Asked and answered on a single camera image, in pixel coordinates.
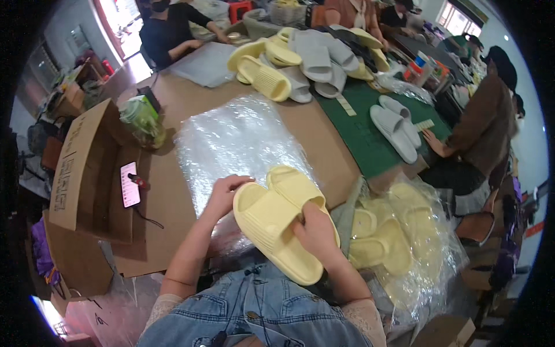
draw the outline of red bottle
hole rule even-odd
[[[102,61],[102,66],[104,66],[104,69],[106,70],[106,73],[108,74],[108,76],[111,76],[114,74],[114,69],[112,68],[108,60],[104,59]]]

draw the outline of wall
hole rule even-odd
[[[114,69],[122,65],[93,8],[91,0],[60,0],[58,9],[44,29],[46,42],[62,67],[74,66],[75,55],[66,39],[78,25],[100,59],[107,59]]]
[[[501,16],[489,4],[485,6],[480,0],[471,1],[490,18],[480,35],[485,47],[483,55],[487,54],[491,46],[500,46],[507,52],[518,73],[516,92],[524,100],[526,120],[521,133],[513,140],[513,149],[519,160],[522,190],[531,192],[547,179],[549,173],[547,139],[538,95],[526,62],[510,32],[499,19]],[[435,23],[444,3],[444,0],[422,0],[422,17]]]

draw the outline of doorway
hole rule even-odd
[[[142,44],[143,19],[135,0],[94,0],[104,30],[123,61],[137,54]]]

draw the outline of black shirt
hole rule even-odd
[[[156,67],[165,69],[172,63],[168,51],[182,42],[195,39],[189,29],[189,21],[206,27],[211,20],[193,6],[181,2],[170,5],[166,21],[148,18],[139,35],[149,58],[154,60]]]
[[[399,18],[395,6],[389,6],[381,12],[380,23],[392,28],[405,28],[407,26],[407,15],[403,14],[403,18]]]

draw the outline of bubble wrap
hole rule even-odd
[[[266,173],[275,165],[296,168],[315,182],[302,146],[289,133],[271,101],[259,93],[237,97],[227,104],[182,122],[175,140],[177,157],[197,217],[204,210],[212,186],[220,177],[249,175],[266,186]],[[212,233],[216,257],[235,257],[253,246],[238,232],[230,215]]]

